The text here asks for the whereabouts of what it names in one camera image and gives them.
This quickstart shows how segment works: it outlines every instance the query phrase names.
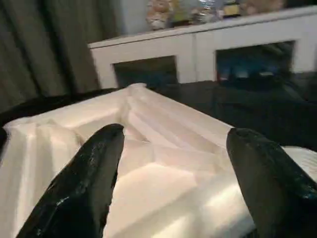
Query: white styrofoam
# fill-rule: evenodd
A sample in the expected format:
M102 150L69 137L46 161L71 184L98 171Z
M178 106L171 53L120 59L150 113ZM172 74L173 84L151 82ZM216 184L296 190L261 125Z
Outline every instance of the white styrofoam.
M225 149L231 126L137 84L5 127L3 237L16 236L52 178L109 123L126 126L126 138L106 238L239 237L254 227Z

